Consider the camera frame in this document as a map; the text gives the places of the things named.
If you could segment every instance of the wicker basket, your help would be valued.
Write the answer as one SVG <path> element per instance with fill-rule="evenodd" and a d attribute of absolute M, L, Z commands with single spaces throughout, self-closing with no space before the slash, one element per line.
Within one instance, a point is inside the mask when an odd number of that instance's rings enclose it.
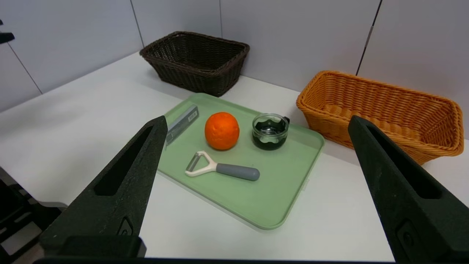
<path fill-rule="evenodd" d="M 249 45 L 178 31 L 140 51 L 162 81 L 196 92 L 222 96 L 238 81 Z"/>
<path fill-rule="evenodd" d="M 423 164 L 464 148 L 462 112 L 446 98 L 336 71 L 319 72 L 296 101 L 310 129 L 353 148 L 348 123 L 363 117 Z"/>

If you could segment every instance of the table surface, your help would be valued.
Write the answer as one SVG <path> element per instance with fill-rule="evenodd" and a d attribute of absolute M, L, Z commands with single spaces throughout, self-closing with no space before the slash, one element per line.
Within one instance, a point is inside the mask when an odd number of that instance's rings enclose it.
<path fill-rule="evenodd" d="M 133 54 L 0 113 L 0 166 L 43 205 L 67 206 L 143 124 L 191 94 Z M 241 76 L 222 98 L 307 126 L 298 94 Z M 424 165 L 466 205 L 468 157 Z M 354 151 L 328 140 L 281 227 L 249 226 L 157 173 L 140 236 L 148 257 L 393 261 Z"/>

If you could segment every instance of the light green tray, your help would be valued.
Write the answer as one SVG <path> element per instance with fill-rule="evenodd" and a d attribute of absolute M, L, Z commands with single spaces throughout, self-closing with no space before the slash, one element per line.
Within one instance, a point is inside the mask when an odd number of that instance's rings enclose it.
<path fill-rule="evenodd" d="M 254 226 L 274 229 L 282 225 L 321 152 L 324 138 L 292 124 L 281 148 L 261 150 L 251 137 L 251 123 L 259 112 L 204 93 L 192 95 L 166 113 L 168 125 L 193 104 L 198 106 L 199 118 L 163 151 L 159 170 Z M 208 117 L 222 111 L 235 116 L 240 127 L 236 146 L 227 151 L 212 149 L 204 135 Z M 216 172 L 191 178 L 184 172 L 199 150 L 217 163 L 257 168 L 260 178 L 249 181 Z M 207 164 L 201 157 L 195 170 Z"/>

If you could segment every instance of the white wall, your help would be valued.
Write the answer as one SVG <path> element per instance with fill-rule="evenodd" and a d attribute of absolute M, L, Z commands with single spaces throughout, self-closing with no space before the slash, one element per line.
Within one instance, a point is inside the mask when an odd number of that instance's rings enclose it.
<path fill-rule="evenodd" d="M 174 31 L 221 37 L 219 0 L 132 0 L 145 45 Z"/>
<path fill-rule="evenodd" d="M 456 101 L 469 138 L 469 1 L 383 0 L 359 76 Z"/>
<path fill-rule="evenodd" d="M 40 94 L 8 44 L 0 44 L 0 111 Z"/>
<path fill-rule="evenodd" d="M 301 91 L 320 70 L 356 73 L 379 0 L 221 0 L 223 38 L 248 43 L 243 75 Z"/>
<path fill-rule="evenodd" d="M 0 0 L 0 17 L 42 92 L 143 47 L 129 0 Z"/>

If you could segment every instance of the glass cup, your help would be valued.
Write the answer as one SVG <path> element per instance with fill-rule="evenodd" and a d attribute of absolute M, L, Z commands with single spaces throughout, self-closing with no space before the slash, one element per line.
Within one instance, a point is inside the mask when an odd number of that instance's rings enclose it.
<path fill-rule="evenodd" d="M 252 121 L 254 145 L 264 150 L 280 148 L 287 140 L 290 119 L 273 113 L 260 114 Z"/>

